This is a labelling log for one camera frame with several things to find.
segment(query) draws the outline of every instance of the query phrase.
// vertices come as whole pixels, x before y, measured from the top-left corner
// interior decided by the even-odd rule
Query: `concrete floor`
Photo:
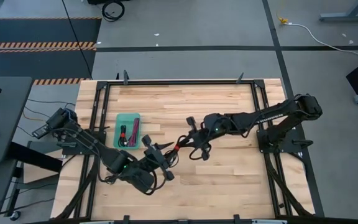
[[[331,45],[358,45],[358,23],[320,23],[324,12],[346,11],[356,0],[268,0],[282,46],[318,45],[300,27],[282,27],[279,16],[308,26]],[[99,16],[96,6],[65,0],[72,17]],[[206,45],[272,46],[262,1],[257,0],[133,0],[117,22],[102,21],[98,47],[155,47]],[[60,0],[5,0],[0,17],[64,17]],[[283,52],[294,93],[318,98],[323,116],[303,127],[314,144],[309,148],[318,189],[327,217],[358,218],[358,105],[345,76],[358,66],[358,57],[342,52]],[[132,79],[146,78],[282,78],[274,51],[98,52],[93,77],[114,79],[126,69]],[[35,100],[74,102],[78,85],[34,86]],[[28,102],[51,115],[61,105]],[[41,118],[37,114],[28,116]],[[37,121],[21,120],[32,131]],[[30,137],[17,130],[15,141]],[[54,196],[54,189],[34,190],[19,197],[17,206]],[[16,223],[46,220],[52,203],[22,210]],[[0,218],[0,223],[9,223]]]

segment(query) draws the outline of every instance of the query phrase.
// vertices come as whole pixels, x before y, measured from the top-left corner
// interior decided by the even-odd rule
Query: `teal plastic tray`
[[[121,134],[121,125],[127,126],[125,136],[126,136],[126,139],[129,140],[129,137],[132,135],[132,130],[134,128],[135,118],[139,118],[139,130],[137,132],[135,146],[132,146],[132,147],[118,146],[118,139],[119,139],[119,136]],[[142,120],[140,119],[140,114],[139,113],[120,113],[120,114],[117,114],[116,128],[114,130],[114,143],[113,143],[113,146],[116,149],[138,149],[140,141],[141,141],[140,140],[140,128],[142,126],[141,124],[142,124]]]

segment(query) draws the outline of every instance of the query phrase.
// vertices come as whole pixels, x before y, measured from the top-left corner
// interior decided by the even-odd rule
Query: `desk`
[[[62,165],[58,159],[12,142],[31,86],[30,77],[0,77],[0,201],[7,194],[18,160],[57,172]]]
[[[200,125],[204,116],[210,113],[255,111],[251,86],[236,85],[235,80],[231,80],[233,84],[230,85],[167,85],[164,82],[162,85],[135,85],[136,81],[129,81],[130,85],[114,85],[109,91],[105,124],[110,126],[106,130],[109,147],[113,145],[118,113],[140,113],[141,136],[148,134],[153,142],[164,144],[187,134],[190,130],[186,123],[188,116],[194,116]],[[285,99],[279,79],[267,79],[264,83],[270,105]],[[75,111],[83,128],[90,125],[96,84],[97,81],[83,81],[80,85]],[[97,126],[105,90],[101,91]],[[261,92],[257,94],[259,104],[263,105]],[[180,149],[180,161],[171,169],[175,179],[152,196],[119,180],[113,185],[97,181],[91,219],[122,220],[124,215],[130,215],[131,220],[232,219],[234,214],[241,218],[274,218],[264,155],[258,149],[256,129],[247,139],[225,136],[211,141],[213,148],[207,161],[191,161],[188,158],[191,149]],[[144,149],[141,147],[130,153],[140,158]],[[303,164],[288,154],[282,154],[281,158],[288,188],[313,213]],[[76,192],[82,164],[82,156],[77,156],[61,171],[51,217],[56,217]],[[101,167],[102,178],[106,174],[106,168]],[[85,192],[81,217],[85,216],[87,200],[88,193]],[[282,202],[280,192],[278,200]]]

